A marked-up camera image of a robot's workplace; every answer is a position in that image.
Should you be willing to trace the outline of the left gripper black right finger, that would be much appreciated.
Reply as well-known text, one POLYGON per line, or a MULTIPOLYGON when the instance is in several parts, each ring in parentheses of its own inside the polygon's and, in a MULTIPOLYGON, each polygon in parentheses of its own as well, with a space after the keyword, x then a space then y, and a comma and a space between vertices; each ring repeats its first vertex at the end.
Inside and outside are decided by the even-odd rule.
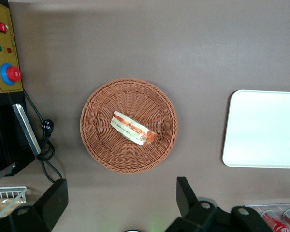
POLYGON ((218 209, 210 201, 200 201, 185 177, 176 180, 176 202, 181 216, 166 229, 167 232, 223 232, 217 223, 218 209))

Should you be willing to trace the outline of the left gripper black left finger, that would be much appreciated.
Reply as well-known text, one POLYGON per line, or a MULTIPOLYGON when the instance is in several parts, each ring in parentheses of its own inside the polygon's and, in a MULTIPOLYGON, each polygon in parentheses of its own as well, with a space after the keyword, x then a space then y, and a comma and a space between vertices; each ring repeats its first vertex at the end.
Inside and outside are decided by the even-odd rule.
POLYGON ((22 204, 0 219, 0 232, 51 232, 69 202, 66 179, 56 180, 33 205, 22 204))

